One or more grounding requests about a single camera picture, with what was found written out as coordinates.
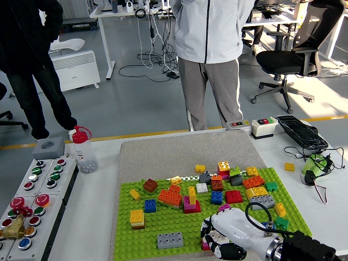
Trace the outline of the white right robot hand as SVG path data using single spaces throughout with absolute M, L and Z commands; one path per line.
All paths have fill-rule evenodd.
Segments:
M 210 249 L 218 258 L 231 260 L 233 252 L 252 250 L 262 260 L 271 260 L 275 247 L 282 240 L 276 234 L 266 237 L 262 230 L 264 226 L 254 218 L 251 221 L 255 224 L 247 220 L 245 212 L 241 209 L 225 209 L 203 220 L 201 237 L 206 239 Z M 211 230 L 218 231 L 231 243 L 222 245 L 215 243 L 209 235 Z

